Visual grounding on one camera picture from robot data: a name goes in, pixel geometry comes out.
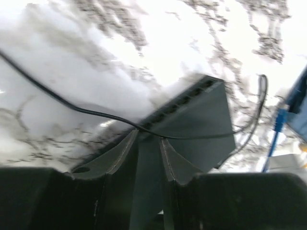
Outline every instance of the blue cable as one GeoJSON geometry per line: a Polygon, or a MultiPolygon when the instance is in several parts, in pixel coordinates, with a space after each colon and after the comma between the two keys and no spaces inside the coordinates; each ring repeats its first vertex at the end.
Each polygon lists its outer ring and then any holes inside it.
{"type": "Polygon", "coordinates": [[[275,135],[274,135],[274,138],[273,138],[273,141],[272,141],[272,144],[271,144],[271,148],[270,148],[267,160],[266,160],[264,167],[262,169],[263,173],[265,173],[268,170],[268,161],[269,161],[269,158],[273,155],[273,152],[276,148],[276,143],[277,143],[279,133],[281,133],[283,131],[283,126],[286,123],[287,112],[288,112],[287,107],[280,108],[278,110],[278,115],[276,117],[275,126],[274,126],[275,135]]]}

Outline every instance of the marble surface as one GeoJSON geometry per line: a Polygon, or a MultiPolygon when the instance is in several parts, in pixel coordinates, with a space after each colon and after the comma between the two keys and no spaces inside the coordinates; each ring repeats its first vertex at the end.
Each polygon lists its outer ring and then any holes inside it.
{"type": "MultiPolygon", "coordinates": [[[[254,171],[272,114],[307,62],[299,0],[40,0],[0,3],[0,48],[37,80],[81,107],[139,121],[193,84],[224,79],[234,128],[269,98],[250,144],[224,171],[254,171]]],[[[0,165],[62,172],[127,125],[65,108],[0,59],[0,165]]],[[[238,146],[246,134],[237,135],[238,146]]],[[[292,152],[285,130],[277,151],[292,152]]]]}

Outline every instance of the cable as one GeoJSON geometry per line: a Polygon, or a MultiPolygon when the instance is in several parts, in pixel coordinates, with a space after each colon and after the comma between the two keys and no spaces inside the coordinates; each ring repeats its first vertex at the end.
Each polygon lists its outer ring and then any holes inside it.
{"type": "Polygon", "coordinates": [[[279,109],[279,113],[276,117],[275,127],[274,127],[275,135],[274,135],[274,138],[273,138],[273,141],[272,141],[272,144],[271,144],[271,148],[270,148],[268,157],[267,157],[266,162],[264,164],[264,167],[262,169],[263,173],[267,172],[267,170],[268,170],[269,158],[273,155],[273,152],[276,148],[278,136],[283,131],[283,125],[286,122],[287,112],[288,112],[288,106],[286,104],[282,108],[279,109]]]}
{"type": "Polygon", "coordinates": [[[248,138],[244,141],[244,143],[236,150],[234,150],[233,152],[231,152],[224,160],[220,161],[214,168],[215,169],[220,169],[224,163],[231,158],[232,156],[238,154],[240,151],[242,151],[246,145],[250,142],[250,140],[252,139],[253,135],[255,134],[255,131],[258,127],[258,122],[260,119],[260,115],[264,106],[264,102],[265,102],[265,97],[267,95],[268,92],[268,79],[267,77],[263,77],[259,79],[259,89],[258,89],[258,95],[260,95],[262,92],[263,96],[262,99],[260,100],[260,104],[259,104],[259,109],[258,109],[258,114],[257,114],[257,118],[255,119],[253,128],[251,129],[250,133],[248,134],[248,138]]]}
{"type": "MultiPolygon", "coordinates": [[[[15,61],[13,61],[11,58],[9,58],[2,50],[0,50],[0,56],[9,64],[11,65],[17,72],[19,72],[25,79],[27,79],[28,81],[30,81],[33,85],[35,85],[36,87],[38,87],[40,90],[42,90],[44,93],[48,94],[50,97],[52,97],[53,99],[57,100],[58,102],[60,102],[61,104],[63,104],[64,106],[68,107],[71,110],[80,112],[80,113],[84,113],[84,114],[89,114],[89,115],[95,115],[95,116],[100,116],[100,117],[105,117],[105,118],[109,118],[109,119],[113,119],[113,120],[117,120],[117,121],[121,121],[124,122],[126,124],[129,124],[137,129],[139,129],[140,131],[155,135],[155,136],[159,136],[161,138],[167,138],[167,139],[181,139],[181,140],[194,140],[194,139],[213,139],[213,138],[224,138],[224,137],[228,137],[228,136],[232,136],[234,134],[240,133],[244,130],[246,130],[247,128],[249,128],[252,124],[255,118],[252,118],[248,124],[243,127],[240,128],[239,130],[236,131],[232,131],[230,133],[225,133],[225,134],[217,134],[217,135],[209,135],[209,136],[195,136],[195,137],[172,137],[172,136],[165,136],[165,135],[161,135],[161,134],[157,134],[155,132],[152,132],[134,122],[131,122],[125,118],[119,117],[119,116],[114,116],[114,115],[110,115],[110,114],[105,114],[105,113],[101,113],[98,111],[92,111],[92,110],[87,110],[87,109],[82,109],[80,107],[77,107],[75,105],[73,105],[72,103],[66,101],[64,98],[62,98],[61,96],[59,96],[58,94],[56,94],[55,92],[53,92],[51,89],[49,89],[48,87],[40,84],[38,81],[36,81],[30,74],[28,74],[22,67],[20,67],[19,64],[17,64],[15,61]]],[[[266,78],[265,75],[261,75],[259,76],[260,78],[266,78]]]]}

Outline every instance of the blue connector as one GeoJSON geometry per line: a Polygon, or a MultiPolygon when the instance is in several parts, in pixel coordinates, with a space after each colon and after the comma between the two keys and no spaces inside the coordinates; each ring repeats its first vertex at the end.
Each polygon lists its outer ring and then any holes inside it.
{"type": "Polygon", "coordinates": [[[275,135],[274,135],[274,138],[273,138],[273,142],[271,144],[271,148],[270,148],[267,160],[266,160],[264,167],[262,169],[263,173],[265,173],[268,170],[267,167],[268,167],[269,157],[271,157],[273,155],[273,152],[276,148],[279,133],[281,133],[283,131],[283,126],[286,123],[287,113],[288,113],[288,105],[284,105],[283,108],[280,108],[278,110],[278,115],[276,117],[275,126],[274,126],[275,135]]]}

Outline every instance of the black cable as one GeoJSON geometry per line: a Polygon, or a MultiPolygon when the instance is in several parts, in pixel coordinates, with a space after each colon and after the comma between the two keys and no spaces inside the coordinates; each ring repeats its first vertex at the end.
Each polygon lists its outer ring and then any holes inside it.
{"type": "Polygon", "coordinates": [[[238,154],[240,151],[242,151],[246,145],[250,142],[250,140],[252,139],[257,127],[258,127],[258,122],[259,122],[259,119],[260,119],[260,115],[261,115],[261,112],[262,112],[262,109],[263,109],[263,106],[264,106],[264,101],[265,101],[265,97],[268,93],[268,79],[265,75],[263,75],[262,78],[260,78],[260,81],[259,81],[259,95],[261,94],[261,91],[263,91],[263,96],[262,96],[262,100],[259,104],[259,113],[257,114],[257,118],[255,119],[255,122],[254,122],[254,125],[253,125],[253,128],[251,129],[250,133],[248,134],[248,138],[244,141],[244,143],[236,150],[234,150],[233,152],[231,152],[225,159],[223,159],[222,161],[220,161],[217,166],[215,166],[214,168],[215,169],[220,169],[224,163],[229,159],[231,158],[232,156],[238,154]]]}
{"type": "Polygon", "coordinates": [[[40,84],[38,81],[36,81],[32,76],[30,76],[30,74],[28,74],[22,67],[20,67],[19,64],[17,64],[15,61],[13,61],[11,58],[9,58],[2,50],[0,50],[0,56],[8,63],[10,64],[17,72],[19,72],[24,78],[26,78],[28,81],[30,81],[33,85],[35,85],[36,87],[38,87],[40,90],[42,90],[43,92],[45,92],[46,94],[48,94],[50,97],[54,98],[55,100],[57,100],[58,102],[60,102],[61,104],[63,104],[64,106],[80,112],[80,113],[84,113],[84,114],[89,114],[89,115],[95,115],[95,116],[100,116],[100,117],[105,117],[105,118],[109,118],[109,119],[113,119],[113,120],[117,120],[117,121],[121,121],[124,122],[126,124],[129,124],[137,129],[139,129],[140,131],[143,132],[147,132],[149,134],[155,135],[155,136],[159,136],[162,138],[167,138],[167,139],[181,139],[181,140],[194,140],[194,139],[213,139],[213,138],[224,138],[227,136],[232,136],[234,134],[240,133],[246,129],[248,129],[252,124],[255,118],[251,119],[249,121],[249,123],[236,131],[232,131],[230,133],[225,133],[225,134],[217,134],[217,135],[209,135],[209,136],[195,136],[195,137],[172,137],[172,136],[165,136],[165,135],[161,135],[161,134],[157,134],[155,132],[152,132],[134,122],[131,122],[125,118],[119,117],[119,116],[114,116],[114,115],[110,115],[110,114],[105,114],[105,113],[101,113],[98,111],[92,111],[92,110],[87,110],[87,109],[82,109],[80,107],[77,107],[73,104],[71,104],[70,102],[66,101],[64,98],[62,98],[61,96],[57,95],[55,92],[53,92],[52,90],[50,90],[49,88],[47,88],[46,86],[40,84]]]}

